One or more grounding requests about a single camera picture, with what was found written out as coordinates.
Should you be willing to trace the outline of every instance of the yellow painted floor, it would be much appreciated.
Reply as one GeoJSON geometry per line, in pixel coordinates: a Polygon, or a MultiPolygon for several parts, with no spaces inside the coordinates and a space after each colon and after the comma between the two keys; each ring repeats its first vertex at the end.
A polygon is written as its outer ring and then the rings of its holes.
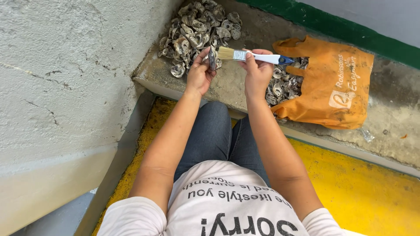
{"type": "MultiPolygon", "coordinates": [[[[110,197],[107,208],[125,199],[143,153],[176,102],[157,98],[138,139],[138,150],[110,197]]],[[[420,235],[420,181],[352,157],[289,139],[305,163],[324,206],[338,224],[367,236],[420,235]]],[[[96,236],[103,215],[93,236],[96,236]]]]}

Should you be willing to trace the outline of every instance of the denim pants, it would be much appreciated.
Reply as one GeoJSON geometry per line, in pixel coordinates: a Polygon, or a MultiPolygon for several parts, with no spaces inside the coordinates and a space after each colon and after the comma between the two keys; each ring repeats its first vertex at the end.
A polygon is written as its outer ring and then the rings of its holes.
{"type": "Polygon", "coordinates": [[[221,102],[209,102],[198,110],[173,181],[206,160],[231,161],[253,170],[270,187],[248,116],[240,119],[232,129],[228,109],[221,102]]]}

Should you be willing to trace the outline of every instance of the orange plastic bag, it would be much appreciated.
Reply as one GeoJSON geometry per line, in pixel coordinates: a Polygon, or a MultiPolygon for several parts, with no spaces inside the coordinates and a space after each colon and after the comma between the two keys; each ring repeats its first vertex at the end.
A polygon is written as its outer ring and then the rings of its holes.
{"type": "Polygon", "coordinates": [[[309,36],[303,41],[277,41],[273,48],[287,57],[309,57],[305,70],[286,68],[288,73],[303,76],[302,95],[272,107],[273,113],[327,128],[362,127],[367,116],[372,54],[309,36]]]}

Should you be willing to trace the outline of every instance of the brush bristles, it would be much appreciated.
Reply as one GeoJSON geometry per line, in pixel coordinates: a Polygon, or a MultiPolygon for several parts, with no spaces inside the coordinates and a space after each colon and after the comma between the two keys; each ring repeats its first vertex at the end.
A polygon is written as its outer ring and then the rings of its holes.
{"type": "Polygon", "coordinates": [[[217,57],[221,60],[232,60],[234,58],[234,51],[235,49],[220,46],[217,57]]]}

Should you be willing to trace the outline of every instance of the white t-shirt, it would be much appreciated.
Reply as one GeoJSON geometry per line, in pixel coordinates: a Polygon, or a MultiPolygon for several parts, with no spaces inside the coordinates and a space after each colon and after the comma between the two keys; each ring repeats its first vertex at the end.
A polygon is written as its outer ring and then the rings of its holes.
{"type": "Polygon", "coordinates": [[[174,184],[168,213],[150,199],[112,204],[98,236],[345,236],[325,208],[302,222],[292,206],[254,171],[229,161],[209,160],[174,184]]]}

